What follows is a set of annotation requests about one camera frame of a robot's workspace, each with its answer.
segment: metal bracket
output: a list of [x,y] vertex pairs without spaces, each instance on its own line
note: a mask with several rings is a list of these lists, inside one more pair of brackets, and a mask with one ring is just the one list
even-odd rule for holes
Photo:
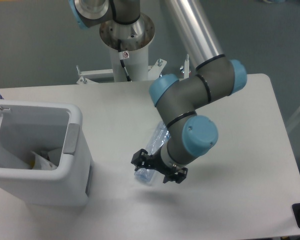
[[[167,65],[167,61],[159,58],[153,66],[148,66],[148,80],[156,80],[161,77],[161,72]],[[79,66],[76,66],[79,76],[77,84],[95,84],[98,82],[89,79],[105,79],[113,78],[114,71],[112,69],[94,70],[94,71],[80,71]]]

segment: metal pole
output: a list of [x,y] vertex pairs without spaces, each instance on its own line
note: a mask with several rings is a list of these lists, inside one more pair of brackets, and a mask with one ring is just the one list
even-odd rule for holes
[[198,0],[166,0],[165,2],[195,67],[223,54]]

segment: white bin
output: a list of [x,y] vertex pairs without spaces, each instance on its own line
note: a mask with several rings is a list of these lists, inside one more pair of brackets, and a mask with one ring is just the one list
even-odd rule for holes
[[[0,188],[29,204],[86,204],[93,160],[80,109],[72,104],[1,99],[0,108]],[[32,169],[32,152],[56,149],[60,158],[54,160],[55,170]]]

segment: table surface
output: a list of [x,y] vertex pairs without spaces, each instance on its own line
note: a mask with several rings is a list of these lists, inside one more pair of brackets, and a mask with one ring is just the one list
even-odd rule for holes
[[188,165],[181,184],[134,177],[132,155],[161,120],[151,82],[0,89],[8,100],[72,103],[95,162],[84,207],[27,205],[0,189],[0,239],[252,239],[300,235],[292,204],[300,175],[270,79],[200,108],[216,146]]

